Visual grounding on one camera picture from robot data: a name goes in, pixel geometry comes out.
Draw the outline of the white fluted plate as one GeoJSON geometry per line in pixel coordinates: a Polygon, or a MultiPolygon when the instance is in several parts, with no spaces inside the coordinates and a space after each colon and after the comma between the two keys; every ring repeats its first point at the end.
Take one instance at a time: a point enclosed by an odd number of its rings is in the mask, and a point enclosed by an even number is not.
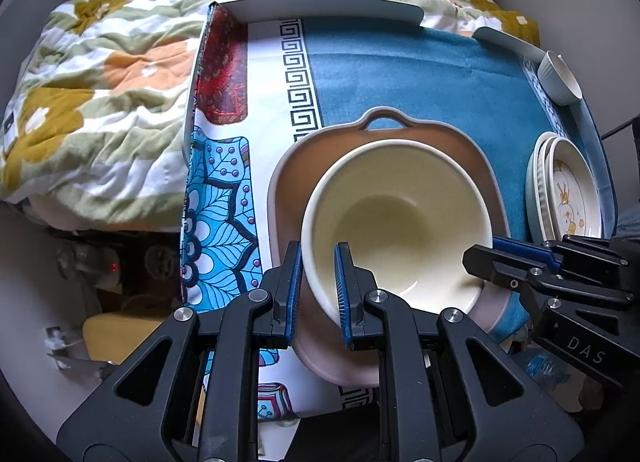
{"type": "Polygon", "coordinates": [[[551,131],[541,133],[529,156],[525,177],[525,204],[530,236],[536,244],[556,239],[547,194],[544,158],[547,142],[558,135],[551,131]]]}

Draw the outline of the floral bed quilt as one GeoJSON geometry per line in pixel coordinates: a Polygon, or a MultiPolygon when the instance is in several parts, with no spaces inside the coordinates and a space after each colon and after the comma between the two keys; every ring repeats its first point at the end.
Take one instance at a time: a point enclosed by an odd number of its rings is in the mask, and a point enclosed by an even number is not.
{"type": "MultiPolygon", "coordinates": [[[[226,1],[57,1],[20,70],[3,76],[2,201],[31,203],[58,228],[175,228],[193,63],[208,7],[226,1]]],[[[399,1],[446,32],[539,40],[531,18],[494,0],[399,1]]]]}

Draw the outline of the pink handled baking dish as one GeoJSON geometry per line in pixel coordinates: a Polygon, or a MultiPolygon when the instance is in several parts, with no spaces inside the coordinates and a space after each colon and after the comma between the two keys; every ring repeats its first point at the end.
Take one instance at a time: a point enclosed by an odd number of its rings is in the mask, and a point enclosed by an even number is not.
{"type": "Polygon", "coordinates": [[[378,357],[343,343],[333,248],[345,242],[358,267],[413,308],[467,312],[497,341],[518,327],[506,289],[471,277],[462,256],[509,234],[485,153],[454,126],[388,106],[326,127],[280,159],[268,189],[271,255],[292,240],[305,275],[294,352],[320,378],[344,387],[378,384],[378,357]]]}

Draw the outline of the cream ceramic bowl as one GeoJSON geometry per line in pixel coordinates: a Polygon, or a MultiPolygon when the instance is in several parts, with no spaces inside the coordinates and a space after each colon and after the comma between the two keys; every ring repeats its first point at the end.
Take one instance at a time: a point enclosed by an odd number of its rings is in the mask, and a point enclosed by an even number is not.
{"type": "Polygon", "coordinates": [[[385,139],[348,152],[322,176],[300,240],[309,289],[337,322],[337,243],[348,243],[355,265],[411,307],[468,312],[483,283],[466,272],[463,254],[491,245],[492,232],[480,190],[456,161],[431,145],[385,139]]]}

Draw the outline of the blue patterned cloth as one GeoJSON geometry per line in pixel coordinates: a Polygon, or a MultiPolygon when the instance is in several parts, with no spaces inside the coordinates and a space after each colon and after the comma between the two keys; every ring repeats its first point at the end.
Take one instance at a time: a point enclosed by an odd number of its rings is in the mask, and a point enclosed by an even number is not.
{"type": "Polygon", "coordinates": [[[278,162],[301,159],[323,129],[389,106],[407,117],[459,129],[486,156],[502,206],[498,234],[528,239],[525,164],[536,138],[572,140],[596,170],[604,229],[617,205],[608,162],[585,102],[559,106],[536,61],[491,42],[373,18],[288,18],[242,24],[213,6],[194,64],[188,114],[189,164],[182,214],[184,302],[216,310],[256,289],[302,217],[292,181],[270,194],[278,162]]]}

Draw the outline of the small white ribbed bowl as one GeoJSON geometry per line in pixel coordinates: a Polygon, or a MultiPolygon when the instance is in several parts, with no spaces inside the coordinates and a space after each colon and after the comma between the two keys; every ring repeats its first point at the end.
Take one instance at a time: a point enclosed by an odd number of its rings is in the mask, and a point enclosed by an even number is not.
{"type": "Polygon", "coordinates": [[[582,101],[582,88],[561,55],[547,51],[538,66],[537,78],[555,104],[567,106],[582,101]]]}

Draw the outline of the grey tray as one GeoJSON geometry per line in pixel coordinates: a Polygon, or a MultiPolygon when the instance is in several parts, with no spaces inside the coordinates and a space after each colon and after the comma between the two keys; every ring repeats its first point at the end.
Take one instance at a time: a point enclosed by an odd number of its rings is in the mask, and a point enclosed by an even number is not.
{"type": "MultiPolygon", "coordinates": [[[[415,4],[394,0],[232,0],[224,7],[244,24],[285,20],[286,18],[376,18],[420,26],[424,12],[415,4]]],[[[602,139],[589,106],[584,100],[570,104],[575,135],[585,144],[601,203],[602,232],[615,233],[618,205],[611,168],[602,139]]]]}

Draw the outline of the yellow patterned plate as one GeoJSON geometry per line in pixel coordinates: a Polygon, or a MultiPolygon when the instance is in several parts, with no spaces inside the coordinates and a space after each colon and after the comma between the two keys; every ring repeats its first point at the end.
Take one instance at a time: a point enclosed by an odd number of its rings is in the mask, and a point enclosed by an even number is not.
{"type": "Polygon", "coordinates": [[[602,237],[599,194],[591,170],[570,140],[556,137],[546,156],[550,209],[556,236],[602,237]]]}

